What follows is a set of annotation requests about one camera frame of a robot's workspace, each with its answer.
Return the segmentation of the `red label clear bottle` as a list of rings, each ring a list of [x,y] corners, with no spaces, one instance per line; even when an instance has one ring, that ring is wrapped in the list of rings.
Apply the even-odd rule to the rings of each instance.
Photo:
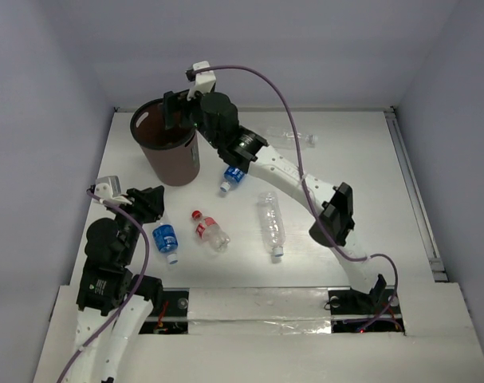
[[[212,217],[195,210],[191,218],[195,222],[195,233],[202,241],[208,242],[215,251],[227,249],[230,237]]]

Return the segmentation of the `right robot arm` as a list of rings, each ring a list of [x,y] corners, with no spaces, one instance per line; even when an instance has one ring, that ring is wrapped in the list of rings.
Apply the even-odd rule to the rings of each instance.
[[[346,301],[358,314],[380,309],[386,282],[370,268],[368,253],[356,237],[348,184],[333,186],[288,161],[266,139],[240,125],[237,107],[223,93],[167,92],[162,111],[168,128],[179,123],[193,128],[226,164],[273,185],[311,213],[315,222],[310,237],[333,252],[348,277]]]

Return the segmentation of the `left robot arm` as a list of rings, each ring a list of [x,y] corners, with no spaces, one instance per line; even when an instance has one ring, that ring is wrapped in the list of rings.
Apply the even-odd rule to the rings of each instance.
[[[150,241],[143,226],[164,213],[164,188],[131,188],[113,194],[110,184],[95,184],[88,196],[112,212],[86,231],[86,260],[77,294],[73,355],[59,382],[117,382],[142,325],[163,305],[163,284],[142,269],[129,270],[137,243]]]

